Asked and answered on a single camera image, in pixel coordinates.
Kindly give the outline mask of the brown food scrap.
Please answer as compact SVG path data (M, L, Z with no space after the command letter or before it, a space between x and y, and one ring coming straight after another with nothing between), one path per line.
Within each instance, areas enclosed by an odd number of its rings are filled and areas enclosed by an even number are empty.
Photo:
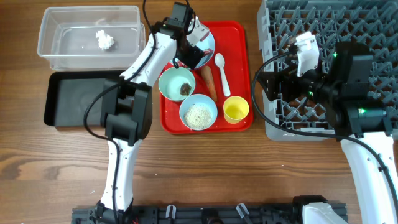
M191 92L192 87L190 86L189 83L184 83L182 84L182 86L180 87L180 94L182 96L188 96Z

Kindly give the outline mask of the light blue bowl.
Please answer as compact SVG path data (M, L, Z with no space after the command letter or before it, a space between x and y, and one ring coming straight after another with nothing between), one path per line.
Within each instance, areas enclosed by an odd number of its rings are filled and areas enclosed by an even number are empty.
M209 96L194 94L182 101L179 115L188 129L204 131L215 123L218 109Z

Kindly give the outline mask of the yellow plastic cup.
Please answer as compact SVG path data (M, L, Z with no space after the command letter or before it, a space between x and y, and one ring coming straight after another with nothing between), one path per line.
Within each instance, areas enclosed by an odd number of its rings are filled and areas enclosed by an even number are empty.
M223 104L224 118L229 124L238 124L249 114L249 103L240 96L230 96Z

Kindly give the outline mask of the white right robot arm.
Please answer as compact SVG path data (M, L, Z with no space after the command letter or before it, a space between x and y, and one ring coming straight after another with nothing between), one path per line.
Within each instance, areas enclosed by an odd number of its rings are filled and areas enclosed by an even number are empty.
M262 64L252 88L259 83L269 100L281 94L284 101L300 96L325 108L332 134L290 130L294 135L335 138L349 162L365 223L397 223L397 171L393 127L383 102L368 96L373 53L365 44L338 42L328 73L313 66L267 72Z

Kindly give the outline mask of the mint green bowl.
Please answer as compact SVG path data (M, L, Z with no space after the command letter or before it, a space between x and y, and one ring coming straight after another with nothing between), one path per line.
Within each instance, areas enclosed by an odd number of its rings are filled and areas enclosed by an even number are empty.
M159 78L160 93L168 100L183 101L188 96L180 94L180 87L184 83L189 83L192 87L190 96L196 87L196 80L193 73L187 68L169 68L164 71Z

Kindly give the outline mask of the white rice pile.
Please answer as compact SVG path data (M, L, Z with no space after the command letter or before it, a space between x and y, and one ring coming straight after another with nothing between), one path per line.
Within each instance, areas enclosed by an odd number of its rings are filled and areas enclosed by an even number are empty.
M203 105L192 104L184 114L184 119L190 129L202 130L212 123L210 110Z

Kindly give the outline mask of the red snack wrapper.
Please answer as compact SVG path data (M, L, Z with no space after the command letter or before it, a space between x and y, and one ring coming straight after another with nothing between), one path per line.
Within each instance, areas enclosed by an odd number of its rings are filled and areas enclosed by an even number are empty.
M213 50L212 49L205 49L204 50L204 56L203 58L200 60L200 62L196 65L195 69L198 69L204 65L206 65L212 58L213 56ZM183 67L183 68L188 68L190 69L190 67L188 67L187 65L185 65L183 62L181 61L177 61L177 65L179 67Z

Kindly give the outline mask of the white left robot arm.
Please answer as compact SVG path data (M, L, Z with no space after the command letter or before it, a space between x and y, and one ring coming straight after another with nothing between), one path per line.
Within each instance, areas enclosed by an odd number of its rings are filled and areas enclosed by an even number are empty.
M175 2L171 16L149 29L137 60L95 97L102 101L103 139L109 146L106 188L94 217L102 223L133 223L132 177L139 146L152 124L152 87L169 62L194 69L204 56L197 43L210 32L189 2Z

